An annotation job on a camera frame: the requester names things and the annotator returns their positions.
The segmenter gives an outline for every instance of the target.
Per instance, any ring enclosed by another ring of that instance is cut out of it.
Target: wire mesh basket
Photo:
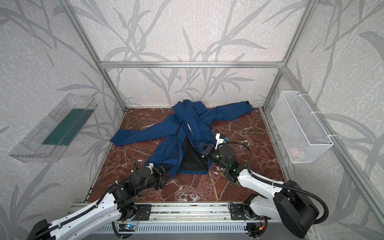
[[[313,162],[333,146],[298,91],[282,91],[271,114],[292,163]]]

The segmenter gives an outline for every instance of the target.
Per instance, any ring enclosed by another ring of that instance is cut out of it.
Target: red marble surface
[[[120,127],[142,130],[163,121],[172,113],[171,108],[129,109]],[[253,151],[251,169],[254,172],[271,179],[284,181],[258,108],[233,121],[215,121],[211,129],[214,134],[225,134],[230,141],[248,144]],[[134,160],[139,161],[139,167],[144,165],[163,139],[113,146],[88,201],[96,201],[109,185],[129,176]],[[249,156],[248,150],[237,144],[233,144],[231,147],[238,162],[245,165]],[[171,178],[162,190],[149,189],[137,199],[137,202],[244,201],[253,193],[250,189],[230,183],[223,174],[224,170],[215,165],[211,166],[206,175],[177,174],[176,178]]]

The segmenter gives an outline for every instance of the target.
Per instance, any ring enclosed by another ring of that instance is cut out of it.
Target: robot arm
[[[252,172],[249,168],[252,151],[248,146],[228,142],[222,134],[217,134],[216,140],[216,146],[200,143],[199,147],[204,156],[225,169],[225,177],[230,182],[258,193],[243,202],[244,212],[249,219],[265,216],[282,221],[290,232],[304,238],[312,224],[323,222],[328,217],[326,204],[319,197],[301,190],[294,181],[274,181]],[[232,143],[243,145],[250,151],[247,166],[236,161],[230,147]],[[110,186],[98,201],[51,223],[45,219],[36,223],[27,240],[77,240],[105,224],[133,219],[138,212],[134,204],[138,195],[152,187],[162,189],[168,180],[165,174],[169,168],[162,165],[154,167],[153,164],[137,168],[135,162],[133,173]],[[316,219],[319,211],[308,196],[324,207],[324,214],[319,219]]]
[[[114,221],[133,218],[138,212],[134,201],[140,193],[149,189],[162,189],[168,177],[167,166],[137,168],[125,180],[110,186],[101,198],[77,212],[48,223],[45,219],[36,223],[27,240],[75,240],[82,239],[99,227]]]
[[[216,134],[216,147],[212,144],[200,144],[203,155],[216,165],[225,169],[226,178],[239,186],[254,190],[257,194],[250,196],[244,203],[244,212],[249,219],[258,216],[271,217],[282,221],[284,226],[294,235],[304,238],[313,224],[321,223],[328,217],[328,207],[316,195],[304,191],[300,186],[289,180],[287,183],[274,181],[250,170],[252,159],[251,149],[240,142],[229,142],[223,134]],[[247,166],[236,161],[230,144],[239,144],[250,152]],[[309,199],[316,199],[324,208],[319,219],[319,210]]]

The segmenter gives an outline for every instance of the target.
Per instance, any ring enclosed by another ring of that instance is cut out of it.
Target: jacket sleeve
[[[119,146],[134,142],[158,139],[171,134],[176,134],[180,124],[181,123],[178,117],[175,114],[171,114],[167,116],[164,121],[142,131],[119,129],[110,142]]]
[[[252,106],[248,102],[231,103],[218,106],[208,110],[201,115],[201,120],[205,124],[212,124],[213,121],[231,121],[240,117],[245,113],[253,111]]]

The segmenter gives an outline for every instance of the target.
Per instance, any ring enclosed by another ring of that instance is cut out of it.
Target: patterned wallpaper
[[[190,99],[206,106],[249,101],[257,107],[263,105],[277,69],[115,68],[108,74],[127,106],[170,107]]]
[[[71,0],[102,61],[281,61],[307,0]]]
[[[288,66],[384,197],[384,1],[319,5]]]
[[[316,232],[317,235],[324,240],[384,239],[382,225],[344,171],[332,148],[312,163],[292,164],[271,116],[280,92],[292,90],[289,82],[282,77],[265,112],[283,153],[290,178],[302,189],[316,194],[327,203],[329,217],[316,225],[320,230]],[[314,203],[322,213],[322,206],[316,201]]]
[[[71,0],[102,61],[281,61],[307,0]],[[109,70],[130,107],[263,105],[276,71]]]
[[[32,226],[84,200],[122,110],[57,1],[0,1],[0,236],[26,239]],[[68,93],[98,107],[57,163],[8,156]]]

